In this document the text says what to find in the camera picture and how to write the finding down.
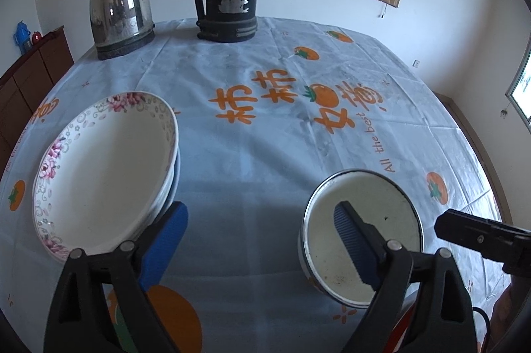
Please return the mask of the white enamel bowl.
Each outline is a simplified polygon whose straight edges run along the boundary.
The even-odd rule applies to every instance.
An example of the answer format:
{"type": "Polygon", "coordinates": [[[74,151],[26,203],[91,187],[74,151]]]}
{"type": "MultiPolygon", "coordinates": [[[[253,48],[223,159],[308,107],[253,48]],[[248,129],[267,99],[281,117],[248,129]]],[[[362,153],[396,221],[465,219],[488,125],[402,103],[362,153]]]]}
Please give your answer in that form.
{"type": "Polygon", "coordinates": [[[298,238],[301,268],[312,285],[339,303],[367,308],[383,276],[385,244],[422,251],[417,210],[392,180],[368,170],[324,179],[304,211],[298,238]]]}

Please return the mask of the white plate pink floral rim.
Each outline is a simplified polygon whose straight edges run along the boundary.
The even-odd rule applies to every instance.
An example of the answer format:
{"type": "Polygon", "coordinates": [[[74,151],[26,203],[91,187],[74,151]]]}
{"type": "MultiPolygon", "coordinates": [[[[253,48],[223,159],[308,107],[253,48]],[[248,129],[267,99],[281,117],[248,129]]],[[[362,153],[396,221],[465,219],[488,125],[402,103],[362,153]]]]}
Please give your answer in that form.
{"type": "Polygon", "coordinates": [[[113,250],[162,210],[175,178],[177,118],[153,93],[118,93],[82,110],[42,155],[33,224],[60,262],[113,250]]]}

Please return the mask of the white blue patterned plate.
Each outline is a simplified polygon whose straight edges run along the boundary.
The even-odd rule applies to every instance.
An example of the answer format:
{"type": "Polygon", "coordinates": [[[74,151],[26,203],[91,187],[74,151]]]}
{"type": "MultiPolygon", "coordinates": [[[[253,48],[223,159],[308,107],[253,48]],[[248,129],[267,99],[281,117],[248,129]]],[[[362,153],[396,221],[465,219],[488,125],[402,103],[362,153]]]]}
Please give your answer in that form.
{"type": "Polygon", "coordinates": [[[175,168],[174,168],[173,181],[172,181],[170,190],[168,191],[167,199],[162,207],[164,211],[167,211],[171,207],[173,202],[176,200],[178,182],[180,179],[180,170],[181,170],[181,157],[179,154],[177,154],[177,159],[176,159],[175,168]]]}

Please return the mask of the red plastic bowl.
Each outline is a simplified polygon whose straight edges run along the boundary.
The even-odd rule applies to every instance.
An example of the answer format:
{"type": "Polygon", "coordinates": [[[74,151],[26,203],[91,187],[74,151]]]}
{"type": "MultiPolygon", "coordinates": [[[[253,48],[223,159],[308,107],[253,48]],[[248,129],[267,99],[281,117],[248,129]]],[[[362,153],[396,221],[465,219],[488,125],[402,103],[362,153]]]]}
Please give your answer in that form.
{"type": "Polygon", "coordinates": [[[392,329],[391,335],[383,349],[383,353],[395,353],[399,350],[406,331],[411,325],[412,318],[415,312],[417,301],[413,301],[406,309],[406,311],[399,318],[398,322],[392,329]]]}

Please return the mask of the grey printed tablecloth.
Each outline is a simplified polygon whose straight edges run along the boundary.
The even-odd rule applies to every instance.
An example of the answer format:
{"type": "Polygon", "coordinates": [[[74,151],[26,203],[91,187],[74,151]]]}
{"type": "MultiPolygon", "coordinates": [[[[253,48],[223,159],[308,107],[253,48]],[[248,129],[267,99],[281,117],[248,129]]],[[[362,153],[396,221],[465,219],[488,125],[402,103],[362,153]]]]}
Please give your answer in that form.
{"type": "Polygon", "coordinates": [[[147,46],[94,51],[30,96],[1,99],[1,308],[26,348],[42,349],[61,265],[33,227],[32,187],[67,124],[116,93],[145,91],[177,114],[183,240],[154,296],[186,346],[202,352],[338,352],[360,312],[303,274],[297,237],[312,191],[368,169],[417,209],[426,250],[448,208],[499,218],[480,162],[435,94],[378,40],[310,22],[262,18],[237,44],[198,39],[191,20],[159,23],[147,46]]]}

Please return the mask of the brown wooden sideboard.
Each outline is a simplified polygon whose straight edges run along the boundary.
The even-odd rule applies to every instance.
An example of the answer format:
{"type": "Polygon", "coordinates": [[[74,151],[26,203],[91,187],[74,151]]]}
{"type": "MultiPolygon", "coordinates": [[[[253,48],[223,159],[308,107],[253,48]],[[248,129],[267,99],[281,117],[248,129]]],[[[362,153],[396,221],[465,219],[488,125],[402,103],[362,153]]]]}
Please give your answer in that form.
{"type": "Polygon", "coordinates": [[[1,167],[5,168],[28,123],[57,103],[48,93],[74,64],[63,27],[49,32],[1,76],[1,167]]]}

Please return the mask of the stainless steel electric kettle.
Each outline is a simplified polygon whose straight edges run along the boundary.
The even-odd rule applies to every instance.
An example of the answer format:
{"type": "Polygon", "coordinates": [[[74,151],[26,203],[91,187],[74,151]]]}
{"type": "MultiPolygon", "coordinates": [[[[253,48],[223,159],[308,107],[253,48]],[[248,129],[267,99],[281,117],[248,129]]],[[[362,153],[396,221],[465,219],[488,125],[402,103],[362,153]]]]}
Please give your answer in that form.
{"type": "Polygon", "coordinates": [[[155,37],[150,0],[89,0],[89,14],[100,60],[125,56],[155,37]]]}

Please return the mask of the small red object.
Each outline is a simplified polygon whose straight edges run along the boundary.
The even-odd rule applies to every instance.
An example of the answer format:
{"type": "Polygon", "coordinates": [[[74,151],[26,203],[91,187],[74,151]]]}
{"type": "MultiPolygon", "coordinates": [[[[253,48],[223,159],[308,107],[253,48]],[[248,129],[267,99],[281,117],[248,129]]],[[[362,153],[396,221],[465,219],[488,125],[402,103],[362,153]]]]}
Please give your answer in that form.
{"type": "Polygon", "coordinates": [[[32,35],[32,43],[36,44],[42,39],[42,34],[39,31],[35,31],[32,35]]]}

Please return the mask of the window with frame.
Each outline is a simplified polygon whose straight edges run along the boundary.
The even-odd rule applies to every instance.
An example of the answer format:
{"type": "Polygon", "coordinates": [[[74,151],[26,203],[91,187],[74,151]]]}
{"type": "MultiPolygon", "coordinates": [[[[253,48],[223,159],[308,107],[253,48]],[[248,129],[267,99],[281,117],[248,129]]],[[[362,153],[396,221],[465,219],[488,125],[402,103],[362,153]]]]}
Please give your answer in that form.
{"type": "Polygon", "coordinates": [[[530,46],[527,46],[522,63],[506,92],[506,97],[511,106],[517,111],[518,116],[530,129],[531,115],[531,56],[530,46]]]}

